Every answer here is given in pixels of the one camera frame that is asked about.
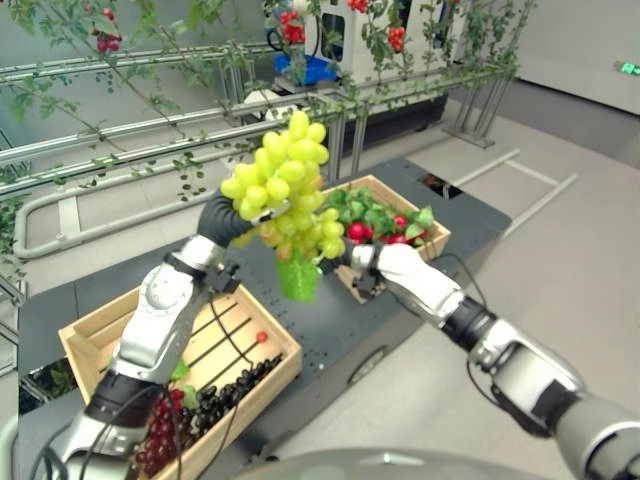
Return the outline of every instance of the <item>white wall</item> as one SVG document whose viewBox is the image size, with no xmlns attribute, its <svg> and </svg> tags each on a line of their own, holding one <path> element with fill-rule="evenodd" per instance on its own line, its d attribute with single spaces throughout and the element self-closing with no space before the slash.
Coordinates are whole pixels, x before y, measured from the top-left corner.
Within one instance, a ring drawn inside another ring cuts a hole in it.
<svg viewBox="0 0 640 480">
<path fill-rule="evenodd" d="M 640 114 L 640 1 L 538 0 L 521 41 L 522 79 Z"/>
</svg>

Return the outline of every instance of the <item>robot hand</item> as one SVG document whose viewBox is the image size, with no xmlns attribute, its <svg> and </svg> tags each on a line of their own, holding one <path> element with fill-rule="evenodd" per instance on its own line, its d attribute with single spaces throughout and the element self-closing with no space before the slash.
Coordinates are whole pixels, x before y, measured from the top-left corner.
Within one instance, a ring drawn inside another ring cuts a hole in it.
<svg viewBox="0 0 640 480">
<path fill-rule="evenodd" d="M 338 264 L 361 273 L 360 290 L 383 282 L 405 308 L 467 351 L 469 362 L 491 377 L 497 404 L 528 433 L 553 436 L 577 478 L 639 478 L 637 415 L 589 394 L 568 362 L 466 296 L 415 249 L 349 246 L 323 271 Z"/>
<path fill-rule="evenodd" d="M 146 436 L 151 409 L 182 357 L 198 311 L 210 290 L 232 292 L 238 285 L 237 266 L 220 266 L 226 248 L 287 207 L 247 222 L 218 192 L 201 214 L 198 234 L 147 274 L 109 369 L 61 451 L 70 480 L 137 477 L 129 457 Z"/>
</svg>

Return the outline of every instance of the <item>window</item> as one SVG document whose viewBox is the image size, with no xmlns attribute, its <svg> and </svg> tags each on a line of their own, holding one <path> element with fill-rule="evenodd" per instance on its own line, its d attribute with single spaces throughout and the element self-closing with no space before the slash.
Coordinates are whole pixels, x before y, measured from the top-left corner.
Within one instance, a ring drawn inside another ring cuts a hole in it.
<svg viewBox="0 0 640 480">
<path fill-rule="evenodd" d="M 322 54 L 329 59 L 335 58 L 338 62 L 342 60 L 344 48 L 344 18 L 340 15 L 325 13 L 322 15 Z M 339 39 L 329 44 L 327 33 L 335 32 L 340 35 Z"/>
</svg>

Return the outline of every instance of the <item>green grapes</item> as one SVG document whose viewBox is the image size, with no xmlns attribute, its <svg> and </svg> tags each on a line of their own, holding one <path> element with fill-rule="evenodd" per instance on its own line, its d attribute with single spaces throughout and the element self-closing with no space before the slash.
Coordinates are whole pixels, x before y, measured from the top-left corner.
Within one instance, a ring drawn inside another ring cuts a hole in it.
<svg viewBox="0 0 640 480">
<path fill-rule="evenodd" d="M 289 119 L 283 132 L 268 132 L 262 146 L 253 154 L 253 163 L 239 163 L 231 178 L 220 184 L 223 195 L 233 200 L 233 208 L 241 218 L 252 221 L 266 209 L 286 212 L 251 229 L 234 240 L 242 248 L 257 234 L 260 240 L 275 249 L 278 261 L 291 259 L 294 249 L 309 260 L 336 258 L 345 251 L 342 241 L 344 227 L 339 213 L 330 208 L 314 213 L 325 202 L 320 189 L 323 178 L 320 165 L 329 160 L 329 151 L 321 145 L 327 130 L 321 123 L 310 123 L 302 111 Z"/>
</svg>

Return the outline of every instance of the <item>green exit sign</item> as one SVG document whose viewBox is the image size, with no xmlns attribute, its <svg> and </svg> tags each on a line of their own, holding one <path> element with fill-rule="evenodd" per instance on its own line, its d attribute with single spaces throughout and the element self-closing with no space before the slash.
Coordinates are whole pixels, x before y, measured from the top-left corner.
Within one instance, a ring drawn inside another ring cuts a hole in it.
<svg viewBox="0 0 640 480">
<path fill-rule="evenodd" d="M 616 63 L 616 70 L 620 73 L 626 73 L 627 75 L 640 76 L 640 65 L 636 65 L 634 63 L 618 62 Z"/>
</svg>

